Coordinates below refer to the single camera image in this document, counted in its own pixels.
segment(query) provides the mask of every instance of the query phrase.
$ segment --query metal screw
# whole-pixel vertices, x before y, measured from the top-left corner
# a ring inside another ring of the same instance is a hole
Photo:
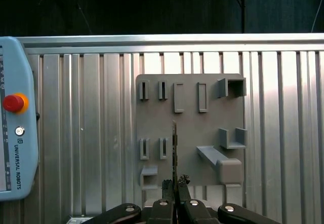
[[[232,206],[225,206],[225,209],[228,211],[228,212],[233,212],[234,211],[234,208]]]
[[[160,200],[160,205],[168,205],[166,200]]]
[[[191,200],[190,204],[193,205],[193,206],[196,206],[196,205],[198,205],[198,201],[197,200]]]
[[[22,135],[25,133],[25,129],[24,129],[23,127],[17,127],[17,128],[15,129],[15,133],[16,133],[16,135],[18,135],[18,136],[22,136]]]
[[[132,211],[134,211],[135,209],[134,209],[134,207],[133,206],[128,206],[127,208],[126,208],[126,211],[127,212],[132,212]]]

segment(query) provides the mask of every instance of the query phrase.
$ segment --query aluminum profile wall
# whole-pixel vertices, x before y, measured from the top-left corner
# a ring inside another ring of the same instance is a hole
[[[20,40],[35,77],[40,163],[31,194],[0,204],[0,223],[64,223],[159,198],[142,196],[134,170],[141,73],[243,74],[245,184],[191,186],[191,194],[283,223],[324,223],[324,34]]]

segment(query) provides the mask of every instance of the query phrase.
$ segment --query red button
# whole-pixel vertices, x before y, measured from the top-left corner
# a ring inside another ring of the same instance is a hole
[[[6,96],[3,102],[4,109],[16,113],[24,107],[24,100],[17,95]]]

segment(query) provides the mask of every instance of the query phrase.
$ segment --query gray tool holder board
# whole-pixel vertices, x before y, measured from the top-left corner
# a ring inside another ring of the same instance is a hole
[[[172,179],[172,120],[178,130],[178,175],[189,175],[192,185],[242,183],[245,78],[143,74],[136,86],[136,149],[143,190]]]

